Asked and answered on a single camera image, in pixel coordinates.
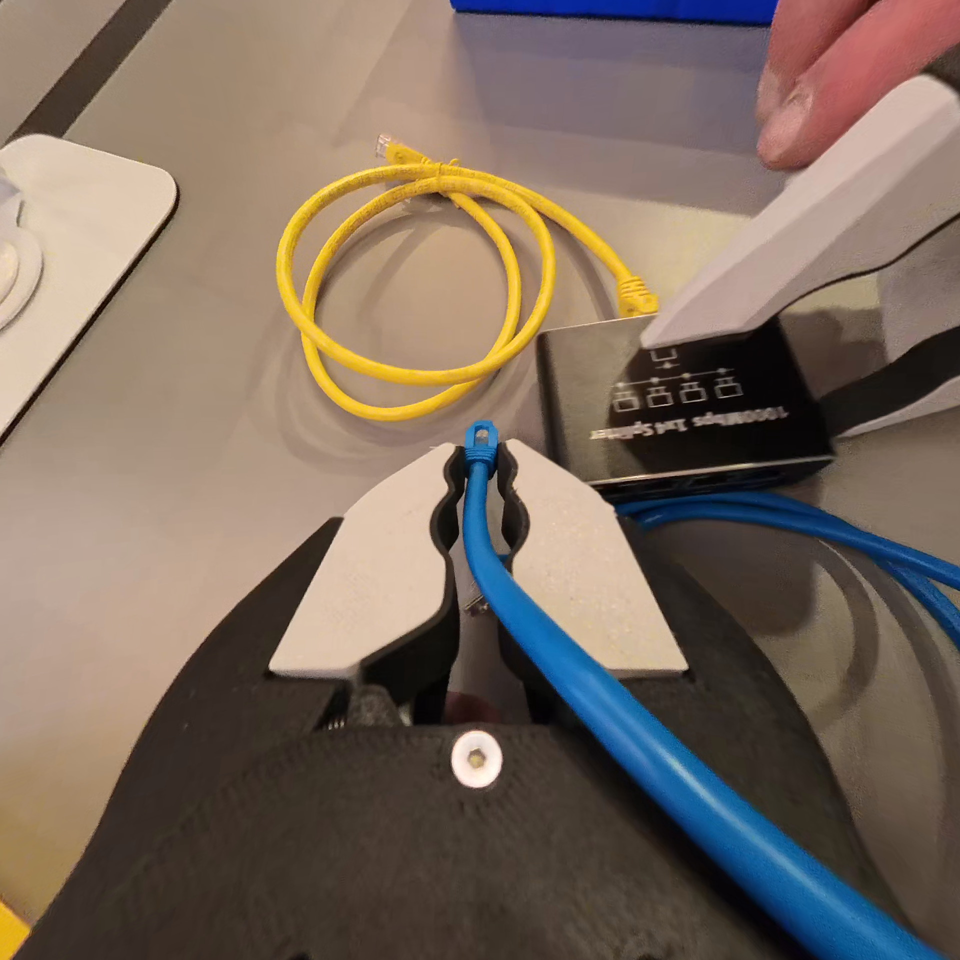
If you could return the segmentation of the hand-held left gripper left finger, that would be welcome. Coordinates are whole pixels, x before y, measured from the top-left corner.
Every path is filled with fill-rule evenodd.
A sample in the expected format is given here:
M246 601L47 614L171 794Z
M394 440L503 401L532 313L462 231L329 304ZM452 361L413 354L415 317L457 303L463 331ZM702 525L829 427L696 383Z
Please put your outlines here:
M410 702L450 677L459 612L450 550L460 447L444 442L341 518L269 663L270 673L376 685Z

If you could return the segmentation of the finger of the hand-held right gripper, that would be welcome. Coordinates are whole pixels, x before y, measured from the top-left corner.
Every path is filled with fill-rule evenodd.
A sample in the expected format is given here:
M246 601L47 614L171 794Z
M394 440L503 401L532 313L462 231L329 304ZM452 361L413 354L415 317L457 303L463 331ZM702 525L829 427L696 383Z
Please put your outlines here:
M959 405L959 243L923 242L879 274L881 366L823 397L834 439Z
M658 350L741 335L895 262L958 216L958 90L898 86L733 238L641 336Z

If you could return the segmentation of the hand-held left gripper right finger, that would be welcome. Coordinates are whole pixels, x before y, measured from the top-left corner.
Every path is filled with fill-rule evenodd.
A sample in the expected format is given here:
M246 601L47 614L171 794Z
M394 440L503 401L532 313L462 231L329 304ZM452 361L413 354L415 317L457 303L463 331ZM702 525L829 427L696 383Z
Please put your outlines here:
M523 441L498 449L510 573L614 676L680 676L688 661L614 507Z

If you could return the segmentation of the black ethernet splitter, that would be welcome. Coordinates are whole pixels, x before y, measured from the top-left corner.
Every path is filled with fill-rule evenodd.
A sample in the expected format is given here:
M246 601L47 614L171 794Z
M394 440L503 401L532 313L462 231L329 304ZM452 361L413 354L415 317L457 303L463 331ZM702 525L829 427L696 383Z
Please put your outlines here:
M834 462L834 445L777 319L750 334L658 349L644 318L541 333L548 456L607 501L762 491Z

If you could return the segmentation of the blue plastic bin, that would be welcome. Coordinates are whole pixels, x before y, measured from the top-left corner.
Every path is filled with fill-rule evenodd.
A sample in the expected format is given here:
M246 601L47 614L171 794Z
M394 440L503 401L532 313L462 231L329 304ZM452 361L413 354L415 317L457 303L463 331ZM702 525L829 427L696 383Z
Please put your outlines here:
M768 27L777 1L451 1L461 14L613 18Z

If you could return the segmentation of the person's right hand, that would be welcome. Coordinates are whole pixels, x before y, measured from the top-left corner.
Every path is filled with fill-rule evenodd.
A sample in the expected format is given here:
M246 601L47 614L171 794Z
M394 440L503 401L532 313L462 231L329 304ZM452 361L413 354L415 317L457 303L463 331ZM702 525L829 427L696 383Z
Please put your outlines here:
M758 81L756 152L810 165L959 40L957 1L780 1Z

